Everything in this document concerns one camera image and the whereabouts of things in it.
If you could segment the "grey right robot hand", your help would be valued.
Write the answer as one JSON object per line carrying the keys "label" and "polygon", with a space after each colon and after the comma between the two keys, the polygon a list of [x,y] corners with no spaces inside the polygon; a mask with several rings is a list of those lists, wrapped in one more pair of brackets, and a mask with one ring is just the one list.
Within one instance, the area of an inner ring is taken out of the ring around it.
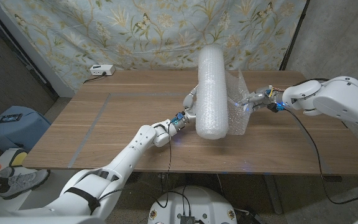
{"label": "grey right robot hand", "polygon": [[239,104],[252,111],[257,111],[276,102],[275,98],[277,94],[278,91],[275,90],[273,86],[269,85],[249,93]]}

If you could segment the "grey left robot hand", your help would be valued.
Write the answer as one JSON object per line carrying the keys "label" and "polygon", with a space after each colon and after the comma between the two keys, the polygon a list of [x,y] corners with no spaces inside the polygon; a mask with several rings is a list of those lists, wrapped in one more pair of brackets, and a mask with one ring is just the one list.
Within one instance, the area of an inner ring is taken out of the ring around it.
{"label": "grey left robot hand", "polygon": [[196,85],[190,92],[187,94],[183,100],[184,107],[184,117],[186,123],[195,123],[196,113],[194,111],[194,97],[196,96],[198,85]]}

